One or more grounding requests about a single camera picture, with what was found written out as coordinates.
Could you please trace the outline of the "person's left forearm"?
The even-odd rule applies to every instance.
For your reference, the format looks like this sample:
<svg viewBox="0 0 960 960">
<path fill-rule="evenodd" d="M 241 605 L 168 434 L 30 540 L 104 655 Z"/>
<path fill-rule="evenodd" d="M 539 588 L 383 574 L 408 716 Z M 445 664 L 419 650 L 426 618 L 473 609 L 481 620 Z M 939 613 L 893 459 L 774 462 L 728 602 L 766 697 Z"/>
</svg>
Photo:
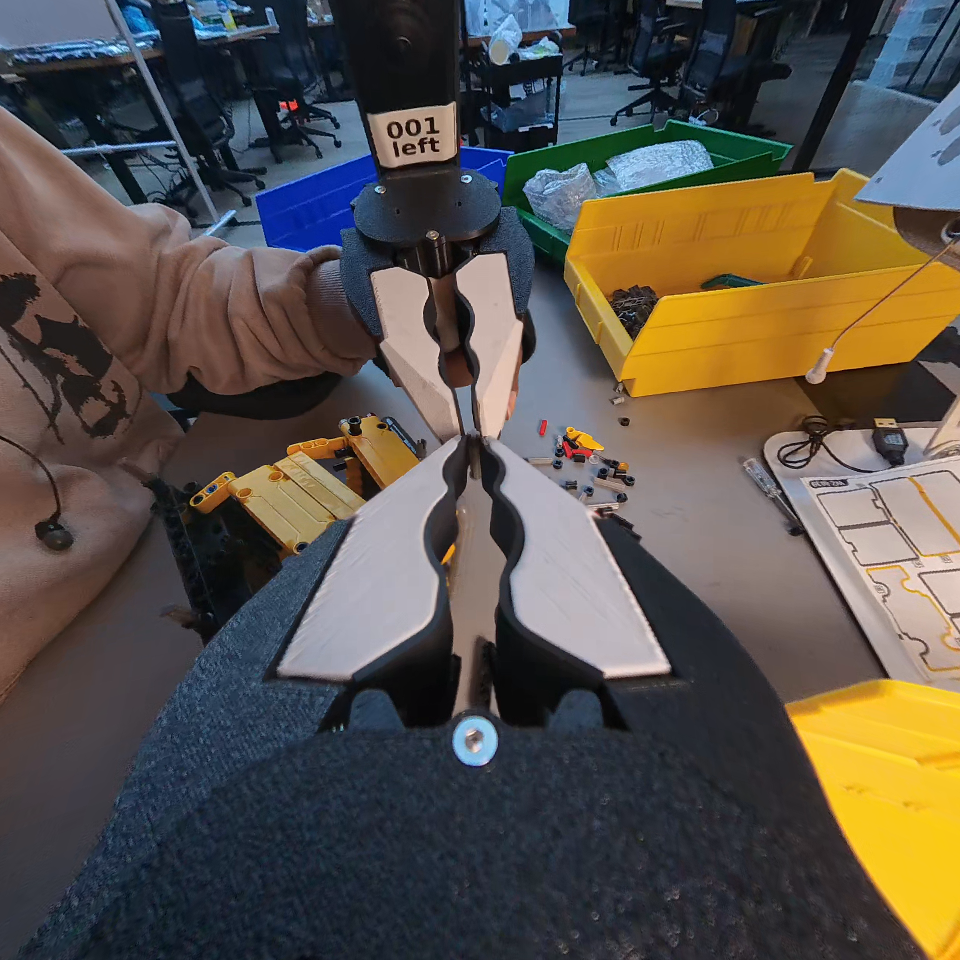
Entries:
<svg viewBox="0 0 960 960">
<path fill-rule="evenodd" d="M 218 396 L 332 373 L 351 377 L 377 355 L 350 306 L 340 246 L 306 253 L 191 238 L 157 204 L 126 210 L 130 306 L 110 348 L 148 389 L 192 377 Z"/>
</svg>

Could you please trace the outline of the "pile of small brick pins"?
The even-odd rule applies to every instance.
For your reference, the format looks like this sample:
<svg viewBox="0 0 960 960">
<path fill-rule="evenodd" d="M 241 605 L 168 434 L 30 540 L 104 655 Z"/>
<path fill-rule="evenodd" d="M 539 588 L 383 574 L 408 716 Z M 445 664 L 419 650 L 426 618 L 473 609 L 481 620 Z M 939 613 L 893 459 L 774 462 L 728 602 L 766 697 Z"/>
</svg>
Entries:
<svg viewBox="0 0 960 960">
<path fill-rule="evenodd" d="M 642 539 L 626 507 L 637 484 L 629 463 L 615 457 L 600 440 L 573 426 L 540 417 L 536 444 L 522 456 L 529 466 L 575 499 L 597 521 L 611 521 L 635 541 Z"/>
</svg>

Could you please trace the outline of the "yellow toy brick vehicle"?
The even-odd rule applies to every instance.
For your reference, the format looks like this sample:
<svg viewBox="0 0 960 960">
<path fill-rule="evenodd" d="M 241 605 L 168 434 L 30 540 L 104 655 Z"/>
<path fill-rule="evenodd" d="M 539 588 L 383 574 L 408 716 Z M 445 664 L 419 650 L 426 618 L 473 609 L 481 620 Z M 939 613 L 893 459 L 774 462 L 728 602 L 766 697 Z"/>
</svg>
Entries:
<svg viewBox="0 0 960 960">
<path fill-rule="evenodd" d="M 198 634 L 202 644 L 331 525 L 365 503 L 426 456 L 392 416 L 342 419 L 334 438 L 288 446 L 283 457 L 206 484 L 177 487 L 140 473 L 153 496 L 187 604 L 161 616 Z"/>
</svg>

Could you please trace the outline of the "black textured pad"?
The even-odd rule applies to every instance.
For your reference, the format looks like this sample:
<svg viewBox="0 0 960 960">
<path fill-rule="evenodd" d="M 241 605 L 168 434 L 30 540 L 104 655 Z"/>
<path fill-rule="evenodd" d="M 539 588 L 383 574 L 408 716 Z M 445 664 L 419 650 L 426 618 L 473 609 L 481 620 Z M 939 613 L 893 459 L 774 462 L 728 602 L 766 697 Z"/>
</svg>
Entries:
<svg viewBox="0 0 960 960">
<path fill-rule="evenodd" d="M 180 390 L 166 393 L 174 407 L 194 414 L 213 414 L 257 422 L 293 419 L 323 404 L 339 386 L 341 374 L 280 381 L 237 394 L 215 393 L 192 374 Z"/>
</svg>

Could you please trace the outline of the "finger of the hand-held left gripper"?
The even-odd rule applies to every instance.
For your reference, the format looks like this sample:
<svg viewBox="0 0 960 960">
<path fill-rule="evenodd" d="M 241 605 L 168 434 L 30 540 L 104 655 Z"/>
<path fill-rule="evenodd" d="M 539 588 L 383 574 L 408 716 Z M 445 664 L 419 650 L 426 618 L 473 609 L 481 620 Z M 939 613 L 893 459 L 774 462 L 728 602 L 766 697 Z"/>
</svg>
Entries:
<svg viewBox="0 0 960 960">
<path fill-rule="evenodd" d="M 484 438 L 498 439 L 510 412 L 523 336 L 505 253 L 480 253 L 458 268 L 456 303 L 464 318 L 474 426 Z"/>
<path fill-rule="evenodd" d="M 391 380 L 441 444 L 459 438 L 461 415 L 441 369 L 441 344 L 429 326 L 436 320 L 429 280 L 414 271 L 390 267 L 373 271 L 370 285 L 382 329 L 380 352 Z"/>
</svg>

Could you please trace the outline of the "white printed sheet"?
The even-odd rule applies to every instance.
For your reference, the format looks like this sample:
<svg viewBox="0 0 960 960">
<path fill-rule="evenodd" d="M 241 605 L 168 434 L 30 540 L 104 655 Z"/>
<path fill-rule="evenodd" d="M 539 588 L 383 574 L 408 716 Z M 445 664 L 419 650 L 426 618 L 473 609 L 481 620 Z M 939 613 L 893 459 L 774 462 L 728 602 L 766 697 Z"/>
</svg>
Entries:
<svg viewBox="0 0 960 960">
<path fill-rule="evenodd" d="M 958 691 L 958 457 L 794 489 L 811 542 L 894 680 Z"/>
</svg>

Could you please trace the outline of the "instruction booklet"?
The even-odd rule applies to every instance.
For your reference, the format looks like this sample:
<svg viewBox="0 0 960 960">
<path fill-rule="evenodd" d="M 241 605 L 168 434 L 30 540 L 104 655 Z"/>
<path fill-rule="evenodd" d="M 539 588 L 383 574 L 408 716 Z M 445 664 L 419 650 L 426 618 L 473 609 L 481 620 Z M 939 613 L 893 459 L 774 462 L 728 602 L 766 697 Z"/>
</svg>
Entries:
<svg viewBox="0 0 960 960">
<path fill-rule="evenodd" d="M 855 199 L 906 210 L 959 210 L 959 86 L 892 153 Z"/>
</svg>

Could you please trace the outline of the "black office chair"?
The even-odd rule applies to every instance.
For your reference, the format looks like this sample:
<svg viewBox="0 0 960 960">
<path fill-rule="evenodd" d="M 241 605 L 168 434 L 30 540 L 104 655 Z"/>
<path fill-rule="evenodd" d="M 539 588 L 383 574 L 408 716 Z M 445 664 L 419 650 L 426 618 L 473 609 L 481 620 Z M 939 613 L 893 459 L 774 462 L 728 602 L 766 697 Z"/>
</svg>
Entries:
<svg viewBox="0 0 960 960">
<path fill-rule="evenodd" d="M 198 176 L 211 192 L 228 191 L 244 208 L 253 205 L 241 186 L 265 187 L 263 168 L 242 170 L 231 148 L 234 126 L 210 91 L 201 48 L 186 2 L 150 2 L 162 47 L 162 80 L 158 82 L 167 109 Z"/>
<path fill-rule="evenodd" d="M 786 81 L 791 65 L 778 57 L 786 17 L 783 2 L 705 1 L 681 78 L 677 116 L 757 138 L 771 126 L 752 119 L 765 85 Z"/>
<path fill-rule="evenodd" d="M 641 96 L 626 103 L 609 118 L 609 125 L 616 127 L 620 117 L 632 117 L 641 107 L 650 110 L 650 122 L 658 114 L 669 114 L 678 100 L 666 88 L 677 85 L 689 50 L 689 41 L 684 35 L 686 25 L 669 15 L 662 14 L 661 3 L 640 1 L 635 22 L 635 31 L 628 68 L 646 85 L 629 86 L 629 91 L 641 91 Z"/>
<path fill-rule="evenodd" d="M 282 163 L 282 148 L 308 146 L 316 158 L 323 152 L 317 138 L 329 138 L 340 149 L 340 122 L 310 97 L 321 89 L 322 75 L 308 32 L 306 1 L 249 1 L 252 23 L 273 27 L 253 43 L 245 67 L 250 93 L 265 135 L 253 145 L 268 149 Z"/>
</svg>

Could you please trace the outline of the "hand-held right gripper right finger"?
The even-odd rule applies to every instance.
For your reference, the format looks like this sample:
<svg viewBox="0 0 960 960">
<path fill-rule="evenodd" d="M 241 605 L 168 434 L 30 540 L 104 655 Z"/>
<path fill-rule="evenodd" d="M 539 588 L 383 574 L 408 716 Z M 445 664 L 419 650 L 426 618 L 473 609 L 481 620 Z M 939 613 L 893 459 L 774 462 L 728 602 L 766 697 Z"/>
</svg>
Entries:
<svg viewBox="0 0 960 960">
<path fill-rule="evenodd" d="M 480 447 L 504 558 L 491 672 L 500 712 L 553 712 L 572 690 L 670 675 L 600 521 L 498 439 Z"/>
</svg>

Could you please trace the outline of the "beige printed sweatshirt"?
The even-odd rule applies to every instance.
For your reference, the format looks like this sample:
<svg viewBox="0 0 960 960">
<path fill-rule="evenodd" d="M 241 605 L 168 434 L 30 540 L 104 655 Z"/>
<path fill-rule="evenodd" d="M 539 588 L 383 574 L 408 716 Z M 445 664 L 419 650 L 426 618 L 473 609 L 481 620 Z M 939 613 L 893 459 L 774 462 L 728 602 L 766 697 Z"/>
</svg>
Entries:
<svg viewBox="0 0 960 960">
<path fill-rule="evenodd" d="M 2 435 L 54 474 L 71 549 L 35 525 L 54 510 L 44 475 L 2 443 L 2 698 L 102 593 L 148 522 L 127 459 L 162 466 L 182 432 L 111 350 L 131 305 L 127 209 L 2 109 Z"/>
</svg>

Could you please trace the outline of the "black flat device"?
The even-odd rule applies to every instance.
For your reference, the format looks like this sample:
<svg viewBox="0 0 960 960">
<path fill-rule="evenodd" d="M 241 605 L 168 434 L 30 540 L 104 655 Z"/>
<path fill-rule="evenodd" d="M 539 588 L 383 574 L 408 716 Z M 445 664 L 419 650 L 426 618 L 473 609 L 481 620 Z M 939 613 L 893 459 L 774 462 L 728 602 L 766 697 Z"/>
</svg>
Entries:
<svg viewBox="0 0 960 960">
<path fill-rule="evenodd" d="M 803 376 L 795 382 L 831 424 L 856 429 L 872 427 L 875 419 L 936 426 L 956 400 L 954 390 L 919 361 L 831 371 L 820 384 Z"/>
</svg>

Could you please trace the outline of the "clear pen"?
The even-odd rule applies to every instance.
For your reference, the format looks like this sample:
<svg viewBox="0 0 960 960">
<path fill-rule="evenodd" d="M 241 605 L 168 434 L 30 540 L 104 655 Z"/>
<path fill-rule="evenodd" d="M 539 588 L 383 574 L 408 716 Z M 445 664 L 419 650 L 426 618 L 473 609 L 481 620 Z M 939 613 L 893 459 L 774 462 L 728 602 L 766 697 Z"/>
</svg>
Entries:
<svg viewBox="0 0 960 960">
<path fill-rule="evenodd" d="M 801 537 L 806 534 L 806 528 L 790 505 L 782 488 L 767 466 L 758 458 L 742 458 L 740 465 L 744 473 L 783 516 L 787 531 L 792 537 Z"/>
</svg>

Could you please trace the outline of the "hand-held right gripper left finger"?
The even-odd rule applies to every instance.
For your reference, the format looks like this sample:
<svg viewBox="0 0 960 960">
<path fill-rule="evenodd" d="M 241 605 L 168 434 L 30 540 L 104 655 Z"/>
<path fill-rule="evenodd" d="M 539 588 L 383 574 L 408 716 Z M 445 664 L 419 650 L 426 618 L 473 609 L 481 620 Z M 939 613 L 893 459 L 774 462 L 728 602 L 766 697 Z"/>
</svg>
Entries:
<svg viewBox="0 0 960 960">
<path fill-rule="evenodd" d="M 384 690 L 400 712 L 446 709 L 455 658 L 445 560 L 466 482 L 467 438 L 452 438 L 354 514 L 277 677 Z"/>
</svg>

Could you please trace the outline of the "black utility cart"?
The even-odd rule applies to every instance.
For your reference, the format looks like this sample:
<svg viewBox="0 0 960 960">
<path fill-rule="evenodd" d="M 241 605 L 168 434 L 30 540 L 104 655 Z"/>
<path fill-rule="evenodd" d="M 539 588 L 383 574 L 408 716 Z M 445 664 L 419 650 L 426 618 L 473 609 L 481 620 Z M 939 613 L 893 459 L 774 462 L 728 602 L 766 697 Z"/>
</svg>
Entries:
<svg viewBox="0 0 960 960">
<path fill-rule="evenodd" d="M 561 53 L 524 57 L 510 54 L 503 64 L 482 51 L 476 64 L 475 93 L 479 136 L 488 149 L 513 154 L 554 146 L 559 136 Z"/>
</svg>

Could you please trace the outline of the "green plastic bin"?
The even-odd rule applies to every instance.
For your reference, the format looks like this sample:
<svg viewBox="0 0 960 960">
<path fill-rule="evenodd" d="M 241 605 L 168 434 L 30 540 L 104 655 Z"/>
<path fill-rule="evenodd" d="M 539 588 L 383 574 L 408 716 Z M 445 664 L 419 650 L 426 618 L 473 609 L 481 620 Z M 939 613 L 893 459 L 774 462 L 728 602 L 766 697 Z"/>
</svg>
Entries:
<svg viewBox="0 0 960 960">
<path fill-rule="evenodd" d="M 504 204 L 517 209 L 534 247 L 546 258 L 563 264 L 572 230 L 558 227 L 534 211 L 523 188 L 536 174 L 546 170 L 563 173 L 584 164 L 589 173 L 595 175 L 607 169 L 608 163 L 615 158 L 630 152 L 674 147 L 687 141 L 702 147 L 709 156 L 709 167 L 693 171 L 689 166 L 672 162 L 667 173 L 656 174 L 652 182 L 624 186 L 611 191 L 608 196 L 619 197 L 771 177 L 781 170 L 793 149 L 792 144 L 780 140 L 669 119 L 660 127 L 651 124 L 633 126 L 515 154 L 507 162 L 502 193 Z"/>
</svg>

